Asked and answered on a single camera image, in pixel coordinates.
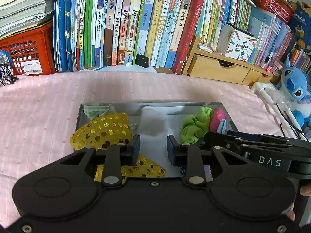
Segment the person right hand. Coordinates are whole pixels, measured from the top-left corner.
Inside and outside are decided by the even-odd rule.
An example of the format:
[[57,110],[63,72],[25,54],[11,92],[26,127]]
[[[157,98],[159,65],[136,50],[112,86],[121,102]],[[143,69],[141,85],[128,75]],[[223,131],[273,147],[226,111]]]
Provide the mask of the person right hand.
[[[299,193],[302,196],[305,197],[309,197],[310,193],[311,193],[311,184],[309,183],[308,185],[304,185],[299,189]],[[291,221],[295,221],[295,213],[293,211],[294,205],[292,205],[289,213],[287,214],[287,217],[291,220]]]

